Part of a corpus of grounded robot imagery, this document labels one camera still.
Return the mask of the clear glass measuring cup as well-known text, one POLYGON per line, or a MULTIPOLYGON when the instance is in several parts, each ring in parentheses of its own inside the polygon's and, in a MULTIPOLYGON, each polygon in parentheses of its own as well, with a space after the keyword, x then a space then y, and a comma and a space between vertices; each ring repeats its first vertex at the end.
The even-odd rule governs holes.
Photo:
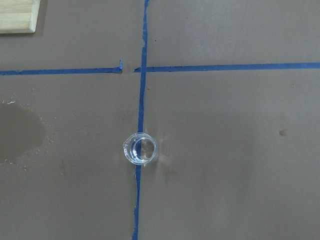
POLYGON ((122 147, 126 159, 136 166, 152 163, 160 154, 158 142, 144 132, 137 132, 128 137, 122 147))

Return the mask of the spilled liquid puddle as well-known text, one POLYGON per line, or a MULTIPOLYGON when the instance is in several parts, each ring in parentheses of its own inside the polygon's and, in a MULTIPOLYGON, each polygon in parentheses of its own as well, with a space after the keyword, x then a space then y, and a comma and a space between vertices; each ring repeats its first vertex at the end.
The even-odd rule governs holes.
POLYGON ((0 161, 13 162, 42 145, 47 129, 41 118, 20 105, 0 105, 0 161))

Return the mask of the bamboo cutting board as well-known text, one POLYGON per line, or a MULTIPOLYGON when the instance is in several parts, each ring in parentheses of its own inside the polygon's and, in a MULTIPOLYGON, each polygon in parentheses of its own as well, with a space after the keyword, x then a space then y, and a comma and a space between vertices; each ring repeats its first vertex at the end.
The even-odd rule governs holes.
POLYGON ((40 0, 1 0, 0 33, 33 34, 36 31, 40 0))

